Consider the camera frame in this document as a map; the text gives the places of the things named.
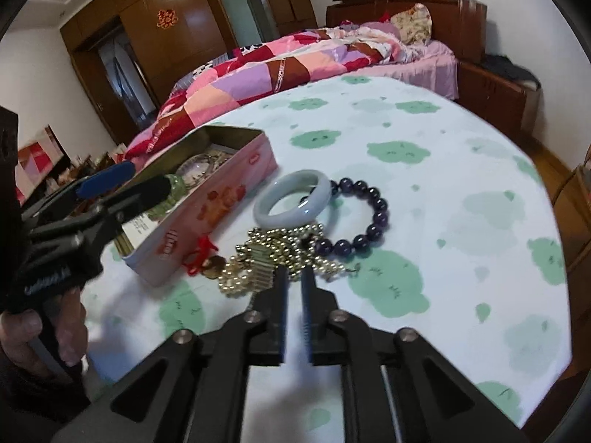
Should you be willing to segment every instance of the floral pillow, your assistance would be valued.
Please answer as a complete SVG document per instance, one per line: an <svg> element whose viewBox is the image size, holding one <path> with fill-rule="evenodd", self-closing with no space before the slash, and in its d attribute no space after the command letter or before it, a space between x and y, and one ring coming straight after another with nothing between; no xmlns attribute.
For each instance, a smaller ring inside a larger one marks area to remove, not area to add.
<svg viewBox="0 0 591 443"><path fill-rule="evenodd" d="M422 3L395 14L390 22L400 30L400 40L405 45L425 45L431 39L431 14Z"/></svg>

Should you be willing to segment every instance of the wooden headboard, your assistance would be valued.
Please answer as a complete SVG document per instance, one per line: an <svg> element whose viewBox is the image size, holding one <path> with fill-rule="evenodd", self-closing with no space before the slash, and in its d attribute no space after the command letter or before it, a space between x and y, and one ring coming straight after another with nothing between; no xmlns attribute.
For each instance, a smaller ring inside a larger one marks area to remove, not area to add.
<svg viewBox="0 0 591 443"><path fill-rule="evenodd" d="M478 63L486 44L486 5L476 0L333 0L326 9L326 25L350 20L377 21L385 11L394 15L423 3L433 19L433 39L445 43L459 59Z"/></svg>

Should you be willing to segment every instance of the hand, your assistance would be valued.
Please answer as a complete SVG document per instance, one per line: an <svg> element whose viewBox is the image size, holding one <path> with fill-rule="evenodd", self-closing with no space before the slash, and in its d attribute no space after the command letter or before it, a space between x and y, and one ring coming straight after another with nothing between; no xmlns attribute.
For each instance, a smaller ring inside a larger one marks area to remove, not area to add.
<svg viewBox="0 0 591 443"><path fill-rule="evenodd" d="M86 310L80 303L80 289L65 293L60 303L60 314L53 321L55 337L61 359L68 366L74 366L85 355L88 346ZM28 309L18 315L5 311L0 315L0 344L4 354L23 370L39 377L49 377L51 371L28 345L41 330L41 318L34 310Z"/></svg>

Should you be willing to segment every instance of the pink quilt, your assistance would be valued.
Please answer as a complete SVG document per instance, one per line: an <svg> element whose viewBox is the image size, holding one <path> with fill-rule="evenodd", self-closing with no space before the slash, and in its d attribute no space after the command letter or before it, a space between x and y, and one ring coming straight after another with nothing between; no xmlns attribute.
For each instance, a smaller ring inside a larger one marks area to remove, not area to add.
<svg viewBox="0 0 591 443"><path fill-rule="evenodd" d="M310 81L421 56L419 48L403 45L394 35L365 27L323 28L279 38L202 72L163 105L156 122L131 142L125 158L142 168L189 131L247 103Z"/></svg>

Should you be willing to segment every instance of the gold beads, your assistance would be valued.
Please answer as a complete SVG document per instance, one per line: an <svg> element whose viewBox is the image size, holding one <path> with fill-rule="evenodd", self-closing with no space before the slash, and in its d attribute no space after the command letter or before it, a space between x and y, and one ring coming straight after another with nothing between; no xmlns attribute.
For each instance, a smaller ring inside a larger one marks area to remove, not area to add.
<svg viewBox="0 0 591 443"><path fill-rule="evenodd" d="M263 291L273 285L274 271L280 264L287 268L291 281L299 279L308 265L329 281L346 268L314 254L315 243L323 237L322 223L290 230L253 228L248 240L236 245L236 255L220 274L218 287L227 296Z"/></svg>

